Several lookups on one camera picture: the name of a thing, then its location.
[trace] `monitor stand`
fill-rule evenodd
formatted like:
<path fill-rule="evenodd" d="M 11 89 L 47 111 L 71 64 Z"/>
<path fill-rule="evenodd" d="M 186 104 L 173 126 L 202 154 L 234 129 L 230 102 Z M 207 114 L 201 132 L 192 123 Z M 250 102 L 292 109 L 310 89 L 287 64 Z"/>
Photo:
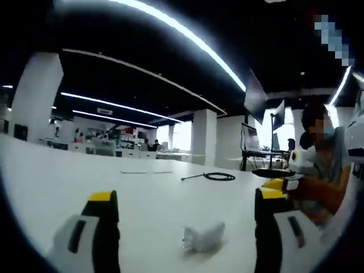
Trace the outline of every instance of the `monitor stand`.
<path fill-rule="evenodd" d="M 272 168 L 272 161 L 273 161 L 273 155 L 275 155 L 273 148 L 273 119 L 275 114 L 271 114 L 271 151 L 270 151 L 270 160 L 269 160 L 269 167 L 268 168 L 258 168 L 254 169 L 251 172 L 257 176 L 265 177 L 265 178 L 281 178 L 281 177 L 290 177 L 294 175 L 295 173 L 290 170 L 285 169 L 273 169 Z M 242 152 L 243 153 L 243 164 L 242 164 L 242 171 L 246 170 L 246 160 L 249 157 L 249 153 Z"/>

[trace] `office desk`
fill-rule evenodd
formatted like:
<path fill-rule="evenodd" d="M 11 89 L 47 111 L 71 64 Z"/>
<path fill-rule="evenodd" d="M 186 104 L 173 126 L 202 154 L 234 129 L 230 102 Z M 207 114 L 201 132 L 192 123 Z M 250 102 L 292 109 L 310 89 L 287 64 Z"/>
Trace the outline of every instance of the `office desk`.
<path fill-rule="evenodd" d="M 239 169 L 240 163 L 243 158 L 228 158 L 227 161 L 230 162 L 231 169 Z M 272 159 L 272 168 L 274 169 L 282 169 L 286 166 L 287 161 L 283 159 L 279 159 L 280 161 L 276 161 L 277 159 Z M 268 158 L 248 158 L 248 162 L 246 164 L 246 171 L 252 171 L 256 168 L 268 168 L 269 166 L 269 159 Z"/>
<path fill-rule="evenodd" d="M 175 160 L 89 156 L 7 135 L 0 135 L 0 162 L 14 214 L 41 255 L 48 254 L 57 230 L 70 216 L 81 213 L 93 192 L 115 189 L 123 273 L 254 272 L 255 189 L 267 180 L 250 172 Z M 121 170 L 173 173 L 128 175 Z M 236 179 L 180 181 L 216 171 Z M 180 248 L 183 227 L 201 228 L 219 220 L 226 224 L 221 249 L 214 255 L 185 254 Z"/>
<path fill-rule="evenodd" d="M 157 152 L 157 159 L 177 160 L 198 165 L 205 165 L 205 155 L 191 155 L 181 152 Z"/>

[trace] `person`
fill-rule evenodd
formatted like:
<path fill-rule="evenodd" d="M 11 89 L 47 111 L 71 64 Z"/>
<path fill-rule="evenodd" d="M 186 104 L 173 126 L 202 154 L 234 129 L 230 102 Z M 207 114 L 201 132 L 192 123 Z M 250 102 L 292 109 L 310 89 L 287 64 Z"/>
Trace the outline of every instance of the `person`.
<path fill-rule="evenodd" d="M 55 138 L 59 138 L 59 127 L 56 127 Z"/>
<path fill-rule="evenodd" d="M 300 209 L 321 226 L 340 206 L 349 180 L 350 162 L 344 128 L 334 129 L 327 108 L 318 102 L 306 105 L 301 122 L 305 130 L 305 148 L 313 146 L 316 150 L 316 174 L 300 179 L 296 199 L 303 199 L 299 202 Z M 290 195 L 295 198 L 295 191 Z M 329 195 L 336 195 L 335 202 L 330 204 Z"/>
<path fill-rule="evenodd" d="M 288 150 L 293 151 L 296 148 L 296 142 L 293 138 L 288 138 Z"/>
<path fill-rule="evenodd" d="M 146 151 L 149 151 L 150 150 L 150 145 L 148 144 L 148 142 L 149 142 L 149 140 L 146 138 L 145 140 L 144 140 L 144 143 L 142 143 L 141 145 L 140 145 L 140 150 L 141 151 L 143 151 L 143 152 L 146 152 Z"/>
<path fill-rule="evenodd" d="M 153 146 L 152 146 L 152 151 L 153 151 L 153 152 L 156 152 L 159 146 L 160 146 L 160 144 L 159 144 L 158 140 L 156 139 L 156 140 L 154 141 Z"/>
<path fill-rule="evenodd" d="M 80 132 L 80 135 L 76 137 L 75 143 L 83 143 L 84 142 L 84 133 Z"/>
<path fill-rule="evenodd" d="M 302 149 L 307 150 L 312 147 L 312 140 L 308 132 L 304 132 L 300 138 L 300 146 Z"/>

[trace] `dark hair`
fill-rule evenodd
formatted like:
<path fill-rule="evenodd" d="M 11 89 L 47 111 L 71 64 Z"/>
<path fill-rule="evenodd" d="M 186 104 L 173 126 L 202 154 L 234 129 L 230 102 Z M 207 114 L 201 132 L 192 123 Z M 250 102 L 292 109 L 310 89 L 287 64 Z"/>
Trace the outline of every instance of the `dark hair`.
<path fill-rule="evenodd" d="M 294 150 L 296 148 L 296 141 L 293 138 L 288 138 L 288 149 Z"/>
<path fill-rule="evenodd" d="M 309 132 L 304 132 L 300 138 L 300 146 L 302 149 L 307 150 L 313 145 L 313 138 Z"/>
<path fill-rule="evenodd" d="M 324 119 L 329 112 L 322 102 L 310 102 L 305 106 L 301 115 L 303 129 L 308 132 L 311 126 L 315 126 L 317 119 Z"/>

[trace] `ceiling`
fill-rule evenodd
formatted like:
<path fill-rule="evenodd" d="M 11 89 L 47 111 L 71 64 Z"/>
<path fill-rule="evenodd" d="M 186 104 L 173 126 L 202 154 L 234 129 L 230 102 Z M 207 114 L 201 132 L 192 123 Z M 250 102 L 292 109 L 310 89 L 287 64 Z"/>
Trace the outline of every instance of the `ceiling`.
<path fill-rule="evenodd" d="M 158 119 L 120 107 L 65 97 L 61 92 L 166 116 L 206 108 L 218 114 L 244 113 L 244 91 L 191 40 L 135 8 L 109 1 L 92 2 L 87 6 L 64 6 L 36 1 L 26 4 L 25 9 L 10 8 L 9 14 L 14 13 L 14 17 L 2 22 L 13 27 L 6 30 L 8 38 L 3 43 L 6 50 L 0 59 L 0 85 L 16 87 L 33 52 L 56 51 L 64 70 L 55 101 L 59 113 L 72 114 L 72 110 L 96 113 L 96 108 L 101 107 L 112 110 L 116 118 L 141 123 Z M 330 5 L 325 1 L 311 5 L 310 1 L 268 4 L 263 0 L 244 1 L 244 4 L 232 0 L 143 2 L 193 31 L 244 84 L 252 69 L 268 95 L 301 89 L 312 89 L 312 94 L 318 94 L 320 88 L 336 90 L 340 85 L 346 67 L 315 35 L 315 14 L 329 14 L 330 20 L 342 30 L 356 65 L 360 66 L 363 59 L 355 7 L 350 1 L 330 1 Z M 354 105 L 355 88 L 349 78 L 337 105 Z M 326 94 L 316 98 L 328 101 L 329 97 Z M 301 100 L 295 97 L 287 101 L 292 107 L 302 107 L 311 99 L 312 96 Z M 276 107 L 281 100 L 271 100 L 269 105 Z M 178 119 L 188 120 L 192 116 L 186 114 Z"/>

